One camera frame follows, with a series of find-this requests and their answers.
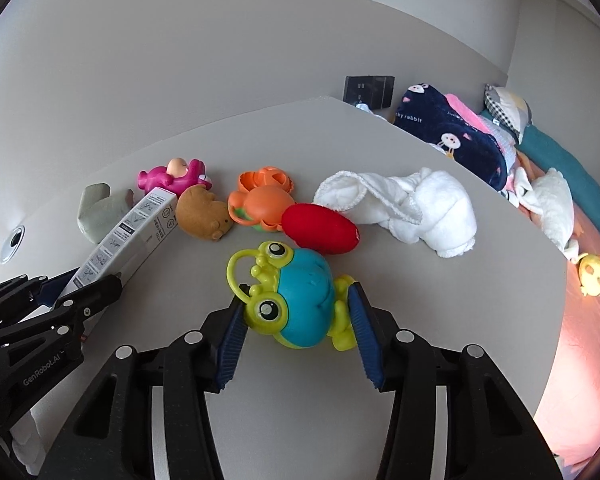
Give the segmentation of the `teal pillow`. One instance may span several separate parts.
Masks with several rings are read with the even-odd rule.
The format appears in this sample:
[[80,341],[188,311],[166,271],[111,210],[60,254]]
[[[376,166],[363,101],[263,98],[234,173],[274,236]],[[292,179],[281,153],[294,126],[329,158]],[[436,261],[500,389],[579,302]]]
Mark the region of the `teal pillow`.
[[570,186],[573,201],[600,232],[600,185],[573,154],[535,125],[524,129],[518,150],[543,171],[559,170]]

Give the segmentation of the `black wall socket panel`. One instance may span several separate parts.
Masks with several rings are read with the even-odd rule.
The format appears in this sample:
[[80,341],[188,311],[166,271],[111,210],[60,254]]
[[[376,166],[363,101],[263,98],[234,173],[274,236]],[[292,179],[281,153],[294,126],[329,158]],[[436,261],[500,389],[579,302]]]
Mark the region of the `black wall socket panel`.
[[393,76],[347,76],[342,100],[351,105],[365,104],[371,110],[384,110],[391,106],[393,89]]

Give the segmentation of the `white goose plush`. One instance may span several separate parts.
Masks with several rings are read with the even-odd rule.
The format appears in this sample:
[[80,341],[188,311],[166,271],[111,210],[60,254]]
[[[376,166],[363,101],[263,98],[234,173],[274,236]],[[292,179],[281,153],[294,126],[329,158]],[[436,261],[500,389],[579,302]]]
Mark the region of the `white goose plush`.
[[569,184],[555,168],[531,180],[524,167],[513,172],[513,189],[506,197],[514,207],[531,214],[532,222],[562,252],[567,260],[576,263],[580,254],[574,235],[576,215]]

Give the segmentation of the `red oval plush toy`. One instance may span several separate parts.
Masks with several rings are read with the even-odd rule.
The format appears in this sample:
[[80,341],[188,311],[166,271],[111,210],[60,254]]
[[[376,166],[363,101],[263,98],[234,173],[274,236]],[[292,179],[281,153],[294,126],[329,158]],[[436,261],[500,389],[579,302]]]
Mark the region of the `red oval plush toy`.
[[337,211],[317,204],[293,204],[282,215],[283,232],[300,248],[341,255],[358,246],[358,227]]

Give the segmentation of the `brown bear toy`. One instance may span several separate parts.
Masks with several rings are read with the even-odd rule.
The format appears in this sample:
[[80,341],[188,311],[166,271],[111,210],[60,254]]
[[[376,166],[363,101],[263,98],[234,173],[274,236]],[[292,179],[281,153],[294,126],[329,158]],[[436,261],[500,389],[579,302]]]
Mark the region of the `brown bear toy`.
[[233,226],[227,204],[217,200],[201,184],[190,186],[178,199],[175,209],[178,226],[201,240],[220,240]]

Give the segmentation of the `pink bed sheet mattress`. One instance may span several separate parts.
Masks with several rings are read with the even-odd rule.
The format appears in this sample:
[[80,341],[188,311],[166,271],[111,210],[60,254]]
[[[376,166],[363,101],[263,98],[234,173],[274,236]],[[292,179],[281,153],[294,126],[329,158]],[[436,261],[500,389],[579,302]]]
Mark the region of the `pink bed sheet mattress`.
[[[580,252],[600,256],[600,232],[573,207]],[[550,378],[535,421],[566,466],[587,462],[600,448],[600,296],[581,292],[578,267],[566,262],[564,317]]]

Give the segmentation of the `white printed cardboard box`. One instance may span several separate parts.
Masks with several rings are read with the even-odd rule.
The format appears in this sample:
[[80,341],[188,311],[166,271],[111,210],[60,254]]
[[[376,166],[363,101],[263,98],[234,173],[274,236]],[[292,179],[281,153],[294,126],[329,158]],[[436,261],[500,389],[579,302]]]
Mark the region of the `white printed cardboard box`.
[[178,226],[178,196],[154,188],[100,241],[60,293],[70,292],[115,275],[125,285],[137,269]]

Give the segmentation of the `pink rubber dinosaur toy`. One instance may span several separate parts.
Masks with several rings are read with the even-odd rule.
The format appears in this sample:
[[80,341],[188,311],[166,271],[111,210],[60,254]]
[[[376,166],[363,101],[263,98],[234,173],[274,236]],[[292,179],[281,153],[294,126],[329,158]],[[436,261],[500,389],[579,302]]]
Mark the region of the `pink rubber dinosaur toy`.
[[204,162],[196,158],[188,162],[181,157],[172,158],[166,166],[155,166],[151,170],[140,171],[136,184],[145,194],[154,188],[164,188],[177,196],[194,185],[202,185],[206,190],[212,188],[212,181]]

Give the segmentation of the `yellow chick plush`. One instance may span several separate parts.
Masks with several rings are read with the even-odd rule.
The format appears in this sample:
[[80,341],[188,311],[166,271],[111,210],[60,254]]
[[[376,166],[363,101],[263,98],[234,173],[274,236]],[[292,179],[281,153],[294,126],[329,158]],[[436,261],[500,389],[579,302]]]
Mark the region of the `yellow chick plush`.
[[580,289],[584,296],[600,296],[600,256],[584,252],[578,257]]

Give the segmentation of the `green blue frog toy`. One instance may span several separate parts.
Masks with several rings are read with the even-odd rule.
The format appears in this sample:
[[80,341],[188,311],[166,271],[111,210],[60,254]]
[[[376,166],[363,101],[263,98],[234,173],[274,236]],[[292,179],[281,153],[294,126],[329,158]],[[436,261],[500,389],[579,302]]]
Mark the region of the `green blue frog toy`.
[[245,304],[249,328],[289,349],[309,349],[323,339],[338,351],[356,347],[348,307],[350,275],[333,276],[318,252],[267,240],[228,259],[226,280]]

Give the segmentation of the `grey foam corner guard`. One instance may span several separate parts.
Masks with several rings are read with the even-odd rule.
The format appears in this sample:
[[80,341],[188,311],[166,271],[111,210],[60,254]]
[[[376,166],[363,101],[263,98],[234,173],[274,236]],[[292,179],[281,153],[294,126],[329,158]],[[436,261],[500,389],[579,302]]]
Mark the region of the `grey foam corner guard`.
[[81,195],[76,224],[87,240],[99,244],[133,204],[134,194],[130,188],[113,193],[104,182],[87,185]]

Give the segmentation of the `orange plastic toy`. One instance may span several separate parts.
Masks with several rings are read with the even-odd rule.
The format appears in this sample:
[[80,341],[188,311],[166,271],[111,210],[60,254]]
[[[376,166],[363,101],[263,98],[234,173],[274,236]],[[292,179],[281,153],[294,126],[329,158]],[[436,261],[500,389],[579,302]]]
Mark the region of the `orange plastic toy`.
[[237,178],[237,188],[227,199],[230,218],[241,226],[263,232],[279,232],[285,210],[294,204],[294,181],[284,170],[265,166],[245,171]]

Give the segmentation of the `navy rabbit print blanket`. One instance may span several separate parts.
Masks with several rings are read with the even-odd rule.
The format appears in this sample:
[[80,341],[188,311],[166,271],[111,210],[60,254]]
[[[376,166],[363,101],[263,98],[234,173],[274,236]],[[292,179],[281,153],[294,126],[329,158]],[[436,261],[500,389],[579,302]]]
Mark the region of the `navy rabbit print blanket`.
[[506,161],[494,136],[466,122],[433,86],[409,86],[394,114],[394,124],[442,151],[495,191],[504,188]]

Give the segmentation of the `white towel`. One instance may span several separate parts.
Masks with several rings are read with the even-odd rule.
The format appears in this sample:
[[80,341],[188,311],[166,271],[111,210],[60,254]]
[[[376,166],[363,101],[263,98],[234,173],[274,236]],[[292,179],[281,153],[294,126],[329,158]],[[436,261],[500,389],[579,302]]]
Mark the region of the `white towel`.
[[342,170],[325,179],[314,203],[356,224],[374,224],[405,244],[424,242],[439,257],[470,252],[477,219],[468,193],[442,170],[422,168],[406,177]]

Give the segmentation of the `checkered pillow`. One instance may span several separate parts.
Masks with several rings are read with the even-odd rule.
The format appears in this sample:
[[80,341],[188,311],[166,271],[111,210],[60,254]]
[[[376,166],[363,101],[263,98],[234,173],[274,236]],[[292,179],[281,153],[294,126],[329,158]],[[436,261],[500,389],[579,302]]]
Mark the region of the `checkered pillow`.
[[527,127],[532,124],[532,110],[527,101],[505,87],[486,84],[483,102],[493,121],[521,144]]

